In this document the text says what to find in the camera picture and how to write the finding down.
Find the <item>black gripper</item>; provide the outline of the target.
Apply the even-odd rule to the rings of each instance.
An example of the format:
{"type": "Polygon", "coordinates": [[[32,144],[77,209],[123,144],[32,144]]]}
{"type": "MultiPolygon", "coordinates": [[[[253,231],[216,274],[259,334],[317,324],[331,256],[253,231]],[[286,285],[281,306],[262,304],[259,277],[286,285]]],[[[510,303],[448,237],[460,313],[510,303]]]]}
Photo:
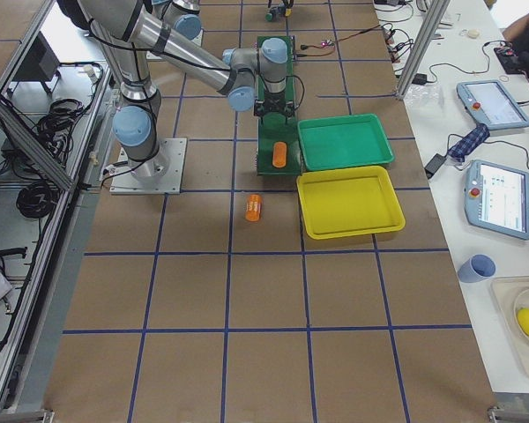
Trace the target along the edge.
{"type": "Polygon", "coordinates": [[[264,92],[263,99],[255,100],[253,115],[263,118],[270,113],[280,114],[285,118],[292,118],[295,116],[294,101],[286,98],[285,91],[277,93],[264,92]]]}

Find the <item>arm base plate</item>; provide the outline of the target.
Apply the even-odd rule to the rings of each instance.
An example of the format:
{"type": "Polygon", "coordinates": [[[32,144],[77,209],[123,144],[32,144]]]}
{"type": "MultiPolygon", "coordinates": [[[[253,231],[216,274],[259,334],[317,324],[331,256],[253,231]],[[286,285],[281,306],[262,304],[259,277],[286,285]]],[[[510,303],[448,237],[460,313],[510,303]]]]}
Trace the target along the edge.
{"type": "Polygon", "coordinates": [[[187,139],[164,138],[159,141],[158,154],[142,166],[129,161],[121,147],[118,159],[126,161],[110,174],[109,192],[113,195],[176,195],[181,192],[187,139]]]}

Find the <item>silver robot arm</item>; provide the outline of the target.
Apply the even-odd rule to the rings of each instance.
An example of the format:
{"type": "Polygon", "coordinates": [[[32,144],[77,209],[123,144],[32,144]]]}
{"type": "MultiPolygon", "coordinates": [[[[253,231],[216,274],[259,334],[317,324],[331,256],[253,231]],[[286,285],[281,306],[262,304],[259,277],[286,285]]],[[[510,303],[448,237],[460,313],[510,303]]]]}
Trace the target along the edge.
{"type": "Polygon", "coordinates": [[[128,94],[145,100],[150,80],[139,65],[153,54],[227,98],[234,111],[258,119],[257,173],[298,175],[291,39],[261,36],[249,48],[229,48],[216,57],[195,39],[202,33],[197,1],[61,1],[73,24],[97,40],[119,70],[128,94]]]}
{"type": "Polygon", "coordinates": [[[155,0],[152,6],[157,18],[189,40],[194,40],[202,31],[198,0],[155,0]]]}

